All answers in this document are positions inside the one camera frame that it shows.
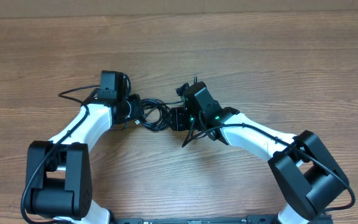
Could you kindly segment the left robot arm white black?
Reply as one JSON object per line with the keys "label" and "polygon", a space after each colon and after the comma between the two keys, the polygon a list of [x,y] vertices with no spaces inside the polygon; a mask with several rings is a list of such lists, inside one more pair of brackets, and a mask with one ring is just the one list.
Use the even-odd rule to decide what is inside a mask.
{"label": "left robot arm white black", "polygon": [[27,150],[21,214],[45,223],[114,223],[113,212],[93,200],[90,151],[115,124],[142,115],[138,95],[116,100],[89,96],[77,117],[48,141],[33,141]]}

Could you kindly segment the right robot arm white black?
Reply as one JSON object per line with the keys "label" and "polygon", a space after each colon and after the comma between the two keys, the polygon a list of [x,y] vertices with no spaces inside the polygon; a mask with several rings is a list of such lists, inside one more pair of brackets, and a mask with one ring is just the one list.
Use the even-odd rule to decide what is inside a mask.
{"label": "right robot arm white black", "polygon": [[349,180],[322,140],[311,131],[281,133],[250,120],[234,108],[219,110],[209,118],[203,112],[173,108],[164,117],[174,131],[188,131],[184,144],[207,135],[211,140],[245,149],[266,161],[287,204],[273,223],[319,223],[330,203],[343,191],[356,201]]}

